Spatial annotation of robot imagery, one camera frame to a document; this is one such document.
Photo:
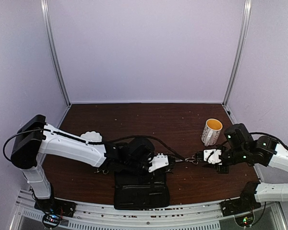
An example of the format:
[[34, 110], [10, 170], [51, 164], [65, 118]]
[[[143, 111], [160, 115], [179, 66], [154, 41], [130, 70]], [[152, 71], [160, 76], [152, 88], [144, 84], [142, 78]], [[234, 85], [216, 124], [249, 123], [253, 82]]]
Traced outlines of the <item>silver scissors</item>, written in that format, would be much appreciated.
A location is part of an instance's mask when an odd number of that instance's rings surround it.
[[194, 165], [197, 165], [199, 163], [195, 154], [192, 155], [191, 157], [187, 157], [183, 160], [182, 159], [175, 160], [175, 163], [181, 163], [181, 162], [189, 162], [189, 163], [192, 163]]
[[101, 173], [103, 175], [107, 175], [109, 173], [109, 170], [107, 169], [100, 169], [100, 168], [97, 168], [94, 173]]

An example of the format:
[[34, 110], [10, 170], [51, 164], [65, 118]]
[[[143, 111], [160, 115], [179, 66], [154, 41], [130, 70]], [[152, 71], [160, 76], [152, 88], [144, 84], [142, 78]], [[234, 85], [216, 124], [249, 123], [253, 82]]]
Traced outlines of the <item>black zip tool case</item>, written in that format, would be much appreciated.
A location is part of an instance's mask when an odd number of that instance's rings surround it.
[[170, 203], [167, 175], [135, 175], [116, 172], [114, 208], [117, 210], [146, 210], [168, 207]]

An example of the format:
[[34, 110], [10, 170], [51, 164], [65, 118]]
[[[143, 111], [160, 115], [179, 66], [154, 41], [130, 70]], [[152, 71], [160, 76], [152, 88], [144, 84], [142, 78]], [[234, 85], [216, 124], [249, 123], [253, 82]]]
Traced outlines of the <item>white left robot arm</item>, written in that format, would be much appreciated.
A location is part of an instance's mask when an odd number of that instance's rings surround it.
[[56, 212], [60, 206], [38, 161], [39, 155], [60, 156], [113, 171], [116, 204], [168, 206], [166, 172], [179, 155], [175, 151], [171, 155], [156, 154], [154, 140], [153, 136], [131, 135], [107, 141], [94, 131], [76, 136], [47, 123], [44, 115], [36, 115], [9, 138], [13, 148], [5, 158], [22, 170], [35, 199], [49, 213]]

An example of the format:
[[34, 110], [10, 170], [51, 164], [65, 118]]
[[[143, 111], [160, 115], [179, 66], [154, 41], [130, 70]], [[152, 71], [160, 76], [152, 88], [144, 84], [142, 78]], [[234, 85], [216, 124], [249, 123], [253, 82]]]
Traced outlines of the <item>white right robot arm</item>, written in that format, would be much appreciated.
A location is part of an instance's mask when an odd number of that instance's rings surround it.
[[[231, 165], [246, 163], [250, 166], [260, 164], [288, 172], [288, 146], [277, 137], [259, 132], [253, 139], [243, 123], [234, 124], [224, 131], [226, 143], [214, 149], [196, 153], [199, 162], [212, 165], [219, 173], [228, 173]], [[237, 200], [237, 208], [247, 211], [255, 204], [263, 202], [288, 202], [288, 183], [267, 184], [248, 182]]]

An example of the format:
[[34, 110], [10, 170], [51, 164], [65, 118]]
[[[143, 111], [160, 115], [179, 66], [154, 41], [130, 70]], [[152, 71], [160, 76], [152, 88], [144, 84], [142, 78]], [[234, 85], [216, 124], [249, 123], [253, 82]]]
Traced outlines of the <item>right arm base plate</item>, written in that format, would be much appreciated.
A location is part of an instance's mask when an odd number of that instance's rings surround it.
[[225, 199], [220, 203], [223, 217], [233, 216], [235, 223], [241, 228], [250, 228], [255, 223], [254, 211], [260, 208], [261, 203], [243, 199]]

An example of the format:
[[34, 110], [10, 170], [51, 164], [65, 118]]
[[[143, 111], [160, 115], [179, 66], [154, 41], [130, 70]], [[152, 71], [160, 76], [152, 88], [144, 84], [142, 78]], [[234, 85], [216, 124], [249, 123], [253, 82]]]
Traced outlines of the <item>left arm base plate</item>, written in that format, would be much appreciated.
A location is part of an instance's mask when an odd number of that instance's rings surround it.
[[65, 223], [66, 220], [64, 218], [72, 218], [74, 216], [76, 203], [56, 198], [35, 198], [34, 208], [43, 212], [42, 224], [46, 228], [53, 229]]

